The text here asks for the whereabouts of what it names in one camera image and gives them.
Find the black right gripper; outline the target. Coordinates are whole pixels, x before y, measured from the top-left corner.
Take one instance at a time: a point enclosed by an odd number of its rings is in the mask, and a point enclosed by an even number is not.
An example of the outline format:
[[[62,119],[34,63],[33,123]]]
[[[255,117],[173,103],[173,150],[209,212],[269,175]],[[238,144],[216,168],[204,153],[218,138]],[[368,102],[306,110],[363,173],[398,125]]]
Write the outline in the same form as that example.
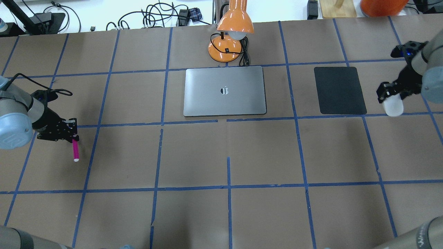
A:
[[[378,102],[383,104],[388,98],[399,95],[401,100],[413,94],[421,93],[423,73],[418,73],[413,68],[412,61],[415,58],[422,58],[424,47],[429,43],[425,41],[408,41],[405,44],[397,45],[391,52],[392,58],[404,58],[407,65],[400,71],[398,78],[393,82],[382,82],[378,89]]]

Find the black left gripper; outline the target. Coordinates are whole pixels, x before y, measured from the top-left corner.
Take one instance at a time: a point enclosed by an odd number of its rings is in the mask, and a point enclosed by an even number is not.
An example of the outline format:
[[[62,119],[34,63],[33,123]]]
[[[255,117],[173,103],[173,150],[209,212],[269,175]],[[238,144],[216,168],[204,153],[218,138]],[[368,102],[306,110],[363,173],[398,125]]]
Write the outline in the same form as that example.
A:
[[[38,132],[39,140],[78,142],[77,119],[63,119],[48,107],[48,103],[56,100],[58,94],[73,96],[66,89],[37,90],[30,95],[35,98],[34,104],[43,105],[43,112],[37,115],[37,120],[32,121],[32,128]]]

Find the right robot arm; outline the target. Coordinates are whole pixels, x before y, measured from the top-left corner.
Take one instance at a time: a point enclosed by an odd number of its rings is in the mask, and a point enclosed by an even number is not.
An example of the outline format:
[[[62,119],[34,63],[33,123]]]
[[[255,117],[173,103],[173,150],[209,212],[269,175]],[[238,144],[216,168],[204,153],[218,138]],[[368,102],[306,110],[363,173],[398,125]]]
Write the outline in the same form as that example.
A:
[[[382,82],[376,93],[378,102],[399,95],[401,100],[421,94],[425,100],[443,102],[443,32],[430,41],[408,41],[392,49],[392,58],[404,58],[406,66],[393,82]]]

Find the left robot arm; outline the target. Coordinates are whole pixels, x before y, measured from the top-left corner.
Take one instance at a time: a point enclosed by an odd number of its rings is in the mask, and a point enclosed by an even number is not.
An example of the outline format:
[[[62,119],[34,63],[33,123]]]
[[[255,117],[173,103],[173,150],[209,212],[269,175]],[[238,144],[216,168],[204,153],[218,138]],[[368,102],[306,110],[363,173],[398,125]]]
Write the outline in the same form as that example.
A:
[[[72,144],[79,142],[77,119],[63,119],[48,106],[48,103],[56,100],[59,94],[72,96],[73,93],[66,89],[42,86],[41,90],[30,94],[14,85],[17,77],[24,77],[35,83],[22,73],[17,73],[11,79],[1,77],[1,149],[12,150],[23,147],[32,140],[34,132],[37,132],[39,140],[64,140]]]

